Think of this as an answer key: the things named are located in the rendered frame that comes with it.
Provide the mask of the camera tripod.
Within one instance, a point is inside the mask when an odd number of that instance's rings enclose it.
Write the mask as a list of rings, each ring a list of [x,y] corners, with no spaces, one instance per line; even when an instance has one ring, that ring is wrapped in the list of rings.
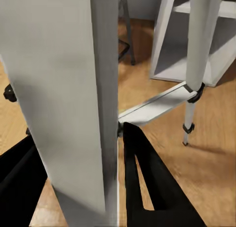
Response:
[[[0,0],[0,60],[68,227],[119,227],[118,145],[186,102],[195,124],[222,0],[190,0],[186,81],[118,114],[118,0]]]

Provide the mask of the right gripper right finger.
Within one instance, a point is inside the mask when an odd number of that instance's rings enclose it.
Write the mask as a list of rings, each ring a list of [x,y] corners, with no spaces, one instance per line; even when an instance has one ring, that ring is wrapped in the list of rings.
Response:
[[[127,227],[207,227],[142,130],[123,123]],[[143,207],[137,156],[154,210]]]

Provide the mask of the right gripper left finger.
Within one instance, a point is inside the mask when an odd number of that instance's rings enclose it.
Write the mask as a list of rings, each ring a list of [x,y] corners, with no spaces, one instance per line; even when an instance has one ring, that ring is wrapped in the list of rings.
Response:
[[[0,227],[29,227],[48,178],[32,135],[0,155]]]

